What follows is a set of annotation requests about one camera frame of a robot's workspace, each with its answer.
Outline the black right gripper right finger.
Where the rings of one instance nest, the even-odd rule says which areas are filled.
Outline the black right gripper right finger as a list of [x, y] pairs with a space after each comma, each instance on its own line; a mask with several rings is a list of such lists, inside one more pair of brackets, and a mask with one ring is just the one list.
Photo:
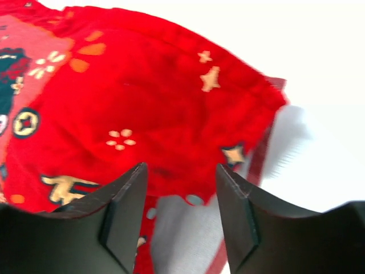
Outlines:
[[364, 272], [363, 201], [311, 211], [222, 164], [216, 186], [231, 273]]

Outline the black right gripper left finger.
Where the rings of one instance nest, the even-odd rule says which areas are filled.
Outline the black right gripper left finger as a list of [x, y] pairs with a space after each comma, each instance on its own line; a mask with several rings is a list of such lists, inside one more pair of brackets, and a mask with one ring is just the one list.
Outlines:
[[140, 163], [53, 212], [1, 205], [2, 273], [132, 273], [148, 184]]

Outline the red printed pillowcase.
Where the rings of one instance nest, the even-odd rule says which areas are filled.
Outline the red printed pillowcase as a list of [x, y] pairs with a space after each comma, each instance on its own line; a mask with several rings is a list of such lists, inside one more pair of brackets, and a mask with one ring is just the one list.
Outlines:
[[146, 162], [134, 273], [154, 273], [160, 197], [207, 204], [286, 98], [219, 45], [125, 9], [1, 2], [1, 202], [53, 211]]

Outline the white pillow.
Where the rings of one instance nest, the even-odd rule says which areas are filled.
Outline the white pillow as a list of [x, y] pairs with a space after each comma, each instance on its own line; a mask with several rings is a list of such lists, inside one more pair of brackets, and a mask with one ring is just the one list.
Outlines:
[[[238, 174], [304, 206], [289, 183], [289, 167], [310, 139], [307, 120], [304, 108], [284, 107]], [[161, 198], [151, 251], [156, 273], [229, 273], [217, 198], [196, 207], [177, 196]]]

